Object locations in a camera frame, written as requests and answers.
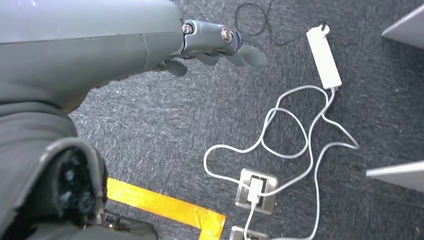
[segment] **white power adapter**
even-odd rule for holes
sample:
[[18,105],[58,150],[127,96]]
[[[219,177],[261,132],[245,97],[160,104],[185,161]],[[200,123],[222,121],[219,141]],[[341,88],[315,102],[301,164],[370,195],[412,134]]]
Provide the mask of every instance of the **white power adapter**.
[[306,33],[310,50],[321,78],[322,87],[326,90],[336,89],[342,85],[342,80],[326,37],[329,32],[330,28],[328,25],[320,25],[311,28]]

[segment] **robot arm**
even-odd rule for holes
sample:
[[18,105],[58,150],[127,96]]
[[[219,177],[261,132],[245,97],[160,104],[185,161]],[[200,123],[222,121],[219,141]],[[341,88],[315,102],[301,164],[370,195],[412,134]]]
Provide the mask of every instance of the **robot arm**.
[[[67,206],[70,195],[57,183],[66,164],[89,172],[89,189],[101,202],[90,212],[104,204],[106,190],[98,183],[107,177],[103,160],[96,162],[100,170],[79,169],[76,163],[93,149],[55,145],[77,136],[67,114],[92,88],[147,71],[183,76],[187,68],[178,58],[207,65],[221,57],[237,66],[267,63],[247,36],[183,19],[167,0],[0,1],[0,33],[0,236],[25,210],[48,215],[58,214],[54,205]],[[57,157],[45,157],[48,151]],[[83,196],[76,200],[84,205]]]
[[167,0],[10,0],[0,2],[0,103],[44,102],[65,113],[90,89],[146,71],[209,65],[263,65],[258,45],[229,28],[184,20]]

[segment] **charging cable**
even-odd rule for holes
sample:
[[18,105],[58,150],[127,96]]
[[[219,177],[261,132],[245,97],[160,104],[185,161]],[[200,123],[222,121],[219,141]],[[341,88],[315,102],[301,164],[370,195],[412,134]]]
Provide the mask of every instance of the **charging cable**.
[[244,226],[244,230],[243,230],[243,236],[244,236],[244,239],[246,239],[246,240],[248,240],[249,225],[251,224],[253,213],[255,212],[255,209],[256,209],[256,206],[258,205],[258,203],[259,203],[259,196],[257,194],[255,194],[253,196],[253,199],[251,200],[251,208],[250,208],[249,217],[247,218],[246,225]]
[[[323,95],[325,97],[325,106],[321,109],[321,111],[313,119],[313,121],[310,125],[310,128],[309,128],[308,134],[306,134],[305,128],[302,125],[302,123],[300,122],[300,120],[291,111],[280,107],[280,104],[285,97],[287,97],[288,95],[293,94],[295,92],[298,92],[298,91],[301,91],[301,90],[306,90],[306,89],[318,90],[321,93],[323,93]],[[353,144],[348,144],[348,143],[345,143],[345,142],[331,142],[331,143],[324,146],[324,148],[321,150],[321,153],[318,156],[316,166],[315,166],[315,170],[314,170],[314,182],[315,182],[315,190],[316,190],[316,218],[315,218],[315,225],[314,225],[314,228],[313,228],[311,235],[306,237],[306,238],[279,237],[279,238],[274,238],[273,240],[311,240],[315,237],[315,234],[317,233],[317,229],[318,229],[319,220],[320,220],[320,191],[319,191],[319,185],[318,185],[318,168],[320,166],[321,160],[322,160],[325,152],[331,147],[340,146],[340,147],[346,147],[346,148],[350,148],[350,149],[354,149],[354,150],[359,149],[358,142],[352,137],[352,135],[344,127],[342,127],[339,123],[326,118],[326,116],[325,116],[327,109],[330,107],[330,105],[334,101],[335,94],[336,94],[336,88],[334,88],[334,87],[331,88],[330,98],[329,98],[328,94],[323,89],[321,89],[317,86],[314,86],[314,85],[305,85],[305,86],[300,86],[300,87],[296,87],[294,89],[291,89],[291,90],[283,93],[278,98],[278,101],[277,101],[275,107],[271,108],[268,111],[268,113],[266,114],[266,117],[265,117],[265,121],[264,121],[264,124],[263,124],[263,127],[262,127],[261,134],[259,136],[259,139],[251,147],[246,148],[246,149],[238,149],[238,148],[235,148],[235,147],[232,147],[232,146],[228,146],[228,145],[224,145],[224,144],[218,144],[218,145],[214,145],[214,146],[210,147],[206,151],[206,153],[204,154],[203,167],[204,167],[204,170],[206,171],[206,173],[208,175],[210,175],[211,177],[217,178],[217,179],[236,183],[236,184],[246,188],[248,191],[250,191],[251,190],[250,186],[248,186],[247,184],[243,183],[242,181],[240,181],[238,179],[228,177],[228,176],[224,176],[224,175],[219,175],[219,174],[211,172],[208,169],[208,164],[207,164],[208,155],[215,149],[229,149],[229,150],[232,150],[232,151],[240,153],[240,154],[246,154],[246,153],[249,153],[252,150],[256,149],[259,145],[262,145],[267,151],[269,151],[270,153],[272,153],[275,156],[278,156],[278,157],[283,158],[283,159],[295,159],[295,158],[298,158],[301,155],[303,155],[306,152],[306,150],[308,150],[310,163],[309,163],[309,167],[306,169],[306,171],[304,171],[299,176],[297,176],[294,179],[286,182],[285,184],[283,184],[282,186],[278,187],[277,189],[275,189],[273,191],[270,191],[270,192],[267,192],[267,193],[255,192],[256,196],[258,197],[258,201],[259,201],[259,196],[260,197],[268,197],[268,196],[275,195],[275,194],[279,193],[280,191],[282,191],[282,190],[288,188],[289,186],[293,185],[294,183],[297,183],[298,181],[302,180],[304,177],[306,177],[311,172],[312,168],[314,167],[314,156],[313,156],[313,152],[312,152],[311,138],[312,138],[312,132],[314,130],[314,127],[315,127],[316,123],[318,122],[318,120],[320,118],[322,118],[325,122],[338,127],[351,140],[351,142]],[[297,122],[297,124],[300,127],[300,130],[303,133],[303,136],[305,138],[304,147],[302,148],[302,150],[300,150],[299,152],[297,152],[295,154],[278,153],[278,152],[272,150],[271,148],[269,148],[264,142],[265,132],[266,132],[268,126],[270,125],[271,121],[274,119],[274,116],[277,112],[283,112],[283,113],[290,115]],[[249,218],[248,218],[246,226],[244,228],[244,238],[245,239],[247,239],[246,238],[246,235],[247,235],[246,232],[247,232],[247,229],[249,227],[250,221],[252,220],[252,216],[253,216],[253,213],[255,211],[256,205],[257,205],[257,203],[255,205],[252,203]]]

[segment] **white surface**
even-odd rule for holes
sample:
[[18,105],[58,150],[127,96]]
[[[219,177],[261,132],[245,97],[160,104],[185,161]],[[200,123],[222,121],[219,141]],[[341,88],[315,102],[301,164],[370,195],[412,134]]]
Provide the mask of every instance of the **white surface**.
[[329,26],[325,26],[322,30],[322,25],[311,28],[307,33],[310,50],[312,51],[313,59],[315,60],[316,68],[318,69],[319,77],[321,78],[322,87],[330,89],[342,85],[339,71],[334,62],[329,42],[326,35],[330,32]]
[[388,27],[382,36],[424,49],[424,4]]
[[264,186],[263,180],[260,180],[260,179],[257,179],[257,178],[250,179],[250,191],[247,195],[247,200],[251,203],[256,201],[257,193],[262,192],[263,186]]
[[366,171],[368,177],[424,192],[424,161],[376,168]]

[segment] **bolt head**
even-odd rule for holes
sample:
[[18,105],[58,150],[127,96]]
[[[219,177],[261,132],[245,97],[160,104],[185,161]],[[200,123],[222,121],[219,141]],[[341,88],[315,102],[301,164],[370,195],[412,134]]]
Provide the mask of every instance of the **bolt head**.
[[193,33],[193,27],[190,24],[184,24],[184,25],[182,25],[182,33],[184,33],[184,34],[192,34]]
[[223,27],[221,29],[221,37],[222,40],[224,40],[225,43],[229,43],[232,40],[232,36],[231,36],[231,30],[228,27]]

